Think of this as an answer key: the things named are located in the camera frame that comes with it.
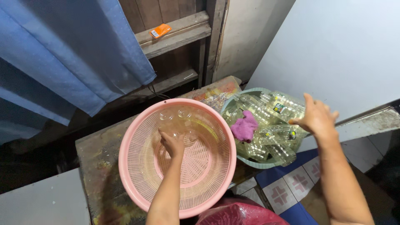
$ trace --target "hand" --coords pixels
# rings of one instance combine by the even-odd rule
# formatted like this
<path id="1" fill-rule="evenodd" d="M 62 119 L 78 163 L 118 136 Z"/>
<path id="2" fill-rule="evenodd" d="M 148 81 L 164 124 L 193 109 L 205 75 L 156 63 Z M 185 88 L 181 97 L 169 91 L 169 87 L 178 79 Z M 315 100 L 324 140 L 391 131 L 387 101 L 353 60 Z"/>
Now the hand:
<path id="1" fill-rule="evenodd" d="M 170 137 L 163 131 L 158 130 L 161 135 L 161 144 L 164 145 L 171 158 L 183 158 L 183 152 L 185 151 L 185 143 L 183 142 L 184 135 L 180 135 L 178 139 Z"/>
<path id="2" fill-rule="evenodd" d="M 335 132 L 335 120 L 339 116 L 338 111 L 330 113 L 329 106 L 319 100 L 314 101 L 311 95 L 304 93 L 306 100 L 306 114 L 304 118 L 289 120 L 289 124 L 299 125 L 304 130 L 317 135 L 330 135 Z"/>

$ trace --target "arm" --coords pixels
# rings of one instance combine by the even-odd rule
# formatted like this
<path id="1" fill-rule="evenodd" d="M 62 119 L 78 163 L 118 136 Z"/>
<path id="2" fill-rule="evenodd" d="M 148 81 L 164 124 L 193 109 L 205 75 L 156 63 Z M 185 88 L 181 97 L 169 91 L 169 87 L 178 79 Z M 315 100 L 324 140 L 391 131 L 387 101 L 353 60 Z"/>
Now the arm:
<path id="1" fill-rule="evenodd" d="M 303 119 L 293 119 L 290 124 L 297 124 L 312 133 L 317 141 L 321 186 L 326 199 L 331 224 L 361 223 L 373 225 L 374 220 L 368 208 L 364 194 L 339 143 L 339 134 L 334 124 L 339 116 L 337 111 L 330 113 L 330 108 L 321 101 L 313 101 L 309 94 L 304 94 L 306 114 Z"/>
<path id="2" fill-rule="evenodd" d="M 180 168 L 185 145 L 183 136 L 176 140 L 160 131 L 161 144 L 171 156 L 168 168 L 147 214 L 146 225 L 179 224 Z"/>

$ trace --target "pink rag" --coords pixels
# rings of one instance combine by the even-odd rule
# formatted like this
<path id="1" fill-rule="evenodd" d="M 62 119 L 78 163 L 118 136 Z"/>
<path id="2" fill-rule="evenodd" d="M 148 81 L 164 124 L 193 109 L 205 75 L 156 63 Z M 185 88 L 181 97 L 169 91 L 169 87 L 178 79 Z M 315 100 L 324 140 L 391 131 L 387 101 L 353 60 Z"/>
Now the pink rag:
<path id="1" fill-rule="evenodd" d="M 253 140 L 253 132 L 258 128 L 258 123 L 250 111 L 243 111 L 243 115 L 244 118 L 236 120 L 236 123 L 230 127 L 230 130 L 233 136 L 239 141 L 250 143 Z"/>

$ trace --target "pink plastic colander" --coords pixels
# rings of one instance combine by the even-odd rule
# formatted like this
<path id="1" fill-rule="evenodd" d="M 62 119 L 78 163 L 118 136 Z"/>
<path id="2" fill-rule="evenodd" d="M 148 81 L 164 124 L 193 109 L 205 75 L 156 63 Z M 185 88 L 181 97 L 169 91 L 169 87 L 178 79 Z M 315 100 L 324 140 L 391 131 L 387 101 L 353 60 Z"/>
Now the pink plastic colander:
<path id="1" fill-rule="evenodd" d="M 118 166 L 126 192 L 147 212 L 171 160 L 160 143 L 160 112 L 176 106 L 194 112 L 190 120 L 192 130 L 184 138 L 181 167 L 179 218 L 185 219 L 212 207 L 227 190 L 235 171 L 233 135 L 214 109 L 186 98 L 152 105 L 128 127 L 121 143 Z"/>

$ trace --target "forearm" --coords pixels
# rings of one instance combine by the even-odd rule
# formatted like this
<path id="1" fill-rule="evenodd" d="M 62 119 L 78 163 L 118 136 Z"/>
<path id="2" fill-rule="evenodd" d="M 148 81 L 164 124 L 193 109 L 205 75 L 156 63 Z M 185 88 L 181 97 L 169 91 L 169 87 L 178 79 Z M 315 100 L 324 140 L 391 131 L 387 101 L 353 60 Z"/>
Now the forearm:
<path id="1" fill-rule="evenodd" d="M 336 130 L 315 135 L 321 185 L 332 223 L 374 224 L 364 194 L 346 160 Z"/>
<path id="2" fill-rule="evenodd" d="M 182 159 L 174 158 L 147 214 L 147 225 L 179 224 L 180 168 Z"/>

